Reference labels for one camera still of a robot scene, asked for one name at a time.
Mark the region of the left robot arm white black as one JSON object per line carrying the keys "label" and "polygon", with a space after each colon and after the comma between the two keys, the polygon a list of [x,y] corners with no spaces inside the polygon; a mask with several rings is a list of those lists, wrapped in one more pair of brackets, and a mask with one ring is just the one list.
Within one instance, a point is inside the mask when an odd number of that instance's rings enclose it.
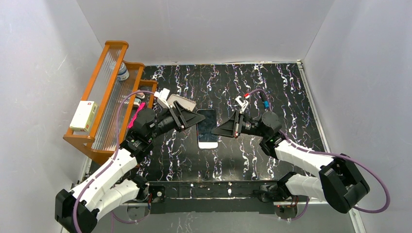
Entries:
{"label": "left robot arm white black", "polygon": [[182,132],[205,116],[175,101],[159,116],[151,108],[138,111],[125,139],[115,153],[89,178],[55,197],[54,219],[70,233],[90,233],[98,221],[121,204],[146,197],[148,182],[133,177],[115,183],[153,150],[153,140],[169,131]]}

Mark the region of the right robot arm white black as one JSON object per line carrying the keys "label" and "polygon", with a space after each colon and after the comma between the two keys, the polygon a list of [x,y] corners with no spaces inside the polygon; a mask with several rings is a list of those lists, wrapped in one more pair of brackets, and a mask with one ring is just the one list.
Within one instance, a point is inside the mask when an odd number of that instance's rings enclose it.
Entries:
{"label": "right robot arm white black", "polygon": [[303,176],[289,172],[276,184],[255,191],[263,197],[275,200],[293,196],[316,198],[325,200],[333,209],[345,214],[370,192],[365,178],[348,157],[328,157],[300,147],[287,140],[281,128],[279,117],[273,112],[265,112],[259,120],[252,120],[236,111],[228,121],[211,132],[232,138],[242,133],[260,136],[259,145],[266,155],[310,173]]}

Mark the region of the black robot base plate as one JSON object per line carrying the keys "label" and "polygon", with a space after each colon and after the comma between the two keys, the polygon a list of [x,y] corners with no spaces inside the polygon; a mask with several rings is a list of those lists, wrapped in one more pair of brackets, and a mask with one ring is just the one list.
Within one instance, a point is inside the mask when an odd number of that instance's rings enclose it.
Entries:
{"label": "black robot base plate", "polygon": [[150,182],[127,207],[150,205],[152,214],[166,213],[280,213],[294,217],[306,204],[305,196],[274,193],[275,181]]}

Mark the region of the black phone case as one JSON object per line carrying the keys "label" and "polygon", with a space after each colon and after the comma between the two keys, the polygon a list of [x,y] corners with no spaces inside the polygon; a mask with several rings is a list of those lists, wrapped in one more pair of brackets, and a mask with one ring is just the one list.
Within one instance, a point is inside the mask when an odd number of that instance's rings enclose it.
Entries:
{"label": "black phone case", "polygon": [[217,114],[215,109],[198,109],[196,113],[205,117],[197,124],[197,144],[201,150],[216,149],[219,145],[218,136],[211,131],[217,127]]}

